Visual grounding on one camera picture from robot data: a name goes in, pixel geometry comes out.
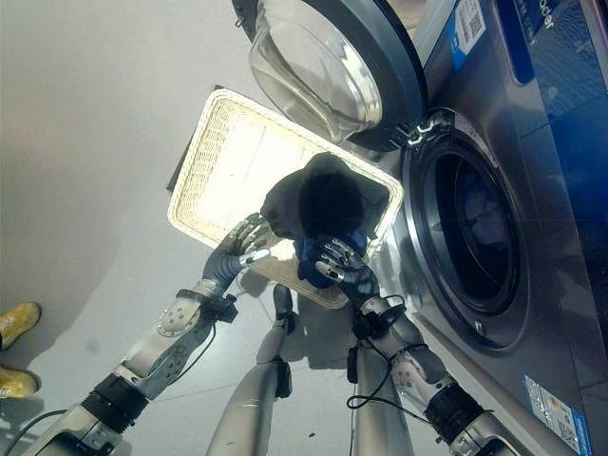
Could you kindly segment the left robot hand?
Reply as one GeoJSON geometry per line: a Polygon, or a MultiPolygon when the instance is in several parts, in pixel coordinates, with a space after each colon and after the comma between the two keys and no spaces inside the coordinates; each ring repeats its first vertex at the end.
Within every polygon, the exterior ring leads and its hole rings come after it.
{"type": "Polygon", "coordinates": [[[260,213],[240,221],[208,257],[202,273],[223,294],[244,269],[270,255],[267,246],[269,226],[260,213]]]}

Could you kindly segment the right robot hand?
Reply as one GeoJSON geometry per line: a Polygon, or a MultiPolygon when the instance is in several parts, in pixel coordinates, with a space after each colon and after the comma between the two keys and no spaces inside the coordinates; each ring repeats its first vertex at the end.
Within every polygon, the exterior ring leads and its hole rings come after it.
{"type": "Polygon", "coordinates": [[[313,250],[315,269],[333,281],[354,308],[379,296],[376,275],[367,263],[337,237],[319,237],[313,250]]]}

